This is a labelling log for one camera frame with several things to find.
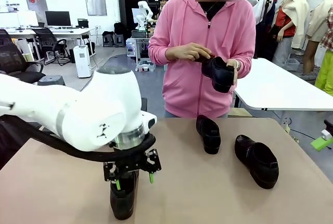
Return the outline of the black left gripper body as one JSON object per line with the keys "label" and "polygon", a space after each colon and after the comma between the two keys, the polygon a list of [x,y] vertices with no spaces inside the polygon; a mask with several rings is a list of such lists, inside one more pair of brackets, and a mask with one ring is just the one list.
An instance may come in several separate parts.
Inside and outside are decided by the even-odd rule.
{"label": "black left gripper body", "polygon": [[145,151],[127,156],[115,162],[115,165],[116,170],[114,173],[117,177],[121,177],[135,170],[149,171],[148,157]]}

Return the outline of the person's left hand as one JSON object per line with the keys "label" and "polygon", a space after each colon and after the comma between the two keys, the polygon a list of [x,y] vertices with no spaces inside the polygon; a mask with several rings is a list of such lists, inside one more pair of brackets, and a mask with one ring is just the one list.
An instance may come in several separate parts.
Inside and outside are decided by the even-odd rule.
{"label": "person's left hand", "polygon": [[226,64],[228,67],[233,67],[233,69],[234,69],[233,85],[236,85],[237,78],[238,78],[238,70],[240,68],[240,62],[235,59],[228,59]]}

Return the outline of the person's right hand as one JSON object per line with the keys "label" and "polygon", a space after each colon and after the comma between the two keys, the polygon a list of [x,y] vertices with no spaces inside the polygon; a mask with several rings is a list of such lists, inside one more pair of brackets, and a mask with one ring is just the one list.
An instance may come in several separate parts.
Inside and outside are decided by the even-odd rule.
{"label": "person's right hand", "polygon": [[182,46],[172,48],[172,55],[177,59],[188,59],[191,61],[198,60],[199,58],[210,59],[212,52],[208,48],[196,44],[189,43]]}

